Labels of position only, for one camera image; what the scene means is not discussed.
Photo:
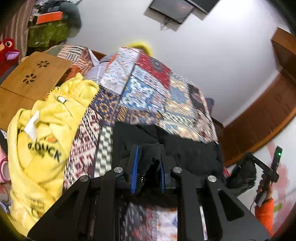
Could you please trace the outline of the orange right sleeve forearm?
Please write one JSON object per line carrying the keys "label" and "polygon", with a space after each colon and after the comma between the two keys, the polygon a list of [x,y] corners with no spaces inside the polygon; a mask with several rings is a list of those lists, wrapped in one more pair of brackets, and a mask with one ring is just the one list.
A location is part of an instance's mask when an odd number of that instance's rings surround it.
{"label": "orange right sleeve forearm", "polygon": [[274,199],[265,201],[260,207],[255,207],[255,217],[267,229],[269,235],[273,236],[273,209]]}

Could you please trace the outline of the right hand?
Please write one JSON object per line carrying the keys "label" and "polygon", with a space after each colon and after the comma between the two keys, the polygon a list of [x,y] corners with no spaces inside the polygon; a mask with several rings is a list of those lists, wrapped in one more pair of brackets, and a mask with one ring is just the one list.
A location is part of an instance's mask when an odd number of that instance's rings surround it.
{"label": "right hand", "polygon": [[268,176],[266,174],[261,175],[261,180],[259,182],[259,186],[258,186],[258,189],[256,191],[257,194],[259,194],[261,192],[266,194],[266,197],[265,197],[264,201],[268,201],[269,199],[272,198],[272,195],[273,195],[273,183],[270,181],[269,184],[268,184],[268,187],[264,186],[267,177]]}

